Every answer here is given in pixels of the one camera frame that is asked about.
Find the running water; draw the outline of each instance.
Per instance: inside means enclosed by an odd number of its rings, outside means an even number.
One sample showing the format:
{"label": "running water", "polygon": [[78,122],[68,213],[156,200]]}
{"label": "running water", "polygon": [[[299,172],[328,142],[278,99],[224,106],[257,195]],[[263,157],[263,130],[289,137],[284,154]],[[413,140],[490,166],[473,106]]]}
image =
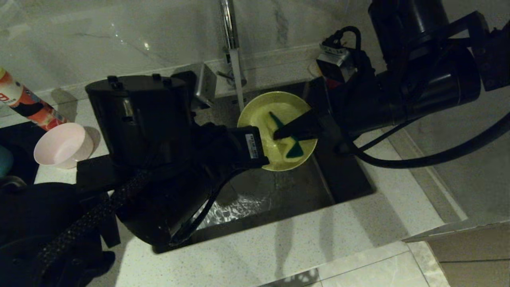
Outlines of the running water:
{"label": "running water", "polygon": [[230,61],[234,72],[234,80],[236,82],[237,101],[239,102],[239,111],[244,109],[243,87],[241,84],[241,65],[239,63],[239,49],[230,49]]}

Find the marble wall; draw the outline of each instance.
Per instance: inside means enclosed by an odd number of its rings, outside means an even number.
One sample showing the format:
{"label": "marble wall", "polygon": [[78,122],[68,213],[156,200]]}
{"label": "marble wall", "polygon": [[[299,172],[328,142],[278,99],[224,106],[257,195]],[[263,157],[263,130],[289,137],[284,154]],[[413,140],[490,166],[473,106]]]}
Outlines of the marble wall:
{"label": "marble wall", "polygon": [[[348,0],[234,0],[242,55],[318,43]],[[0,0],[0,66],[33,91],[219,59],[218,0]]]}

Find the faucet handle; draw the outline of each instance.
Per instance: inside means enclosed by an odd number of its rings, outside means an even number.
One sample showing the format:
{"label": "faucet handle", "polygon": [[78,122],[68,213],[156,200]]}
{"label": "faucet handle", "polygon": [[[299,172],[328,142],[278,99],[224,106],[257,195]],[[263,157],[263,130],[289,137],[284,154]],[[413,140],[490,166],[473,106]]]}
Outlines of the faucet handle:
{"label": "faucet handle", "polygon": [[[217,71],[216,74],[222,78],[225,78],[227,83],[230,86],[232,86],[232,87],[236,86],[236,81],[234,79],[234,71],[233,70],[230,70],[227,74],[223,73],[222,71]],[[246,85],[246,83],[248,83],[248,81],[244,78],[244,75],[242,75],[241,77],[242,77],[241,86],[244,87]]]}

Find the pink bowl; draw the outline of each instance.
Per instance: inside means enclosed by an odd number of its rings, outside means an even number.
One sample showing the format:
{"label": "pink bowl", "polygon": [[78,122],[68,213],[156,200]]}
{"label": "pink bowl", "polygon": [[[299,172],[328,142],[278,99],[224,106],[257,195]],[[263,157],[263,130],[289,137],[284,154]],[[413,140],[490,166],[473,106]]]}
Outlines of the pink bowl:
{"label": "pink bowl", "polygon": [[76,123],[56,126],[37,142],[34,159],[40,165],[70,169],[78,161],[87,159],[94,143],[85,129]]}

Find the plastic bowl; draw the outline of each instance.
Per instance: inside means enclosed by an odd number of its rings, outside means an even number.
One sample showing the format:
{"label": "plastic bowl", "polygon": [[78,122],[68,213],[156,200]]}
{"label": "plastic bowl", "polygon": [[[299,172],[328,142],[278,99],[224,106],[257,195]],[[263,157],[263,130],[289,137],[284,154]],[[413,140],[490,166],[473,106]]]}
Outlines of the plastic bowl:
{"label": "plastic bowl", "polygon": [[40,165],[70,169],[87,159],[94,143],[81,125],[66,123],[46,132],[37,142],[34,159]]}
{"label": "plastic bowl", "polygon": [[269,159],[269,164],[263,166],[263,169],[275,172],[294,169],[310,157],[317,145],[317,139],[302,140],[299,144],[304,155],[298,158],[286,158],[286,153],[295,142],[290,137],[273,139],[273,134],[278,127],[269,112],[273,112],[280,121],[288,124],[310,109],[311,107],[300,97],[281,91],[262,94],[246,105],[239,116],[237,127],[259,128],[264,154]]}

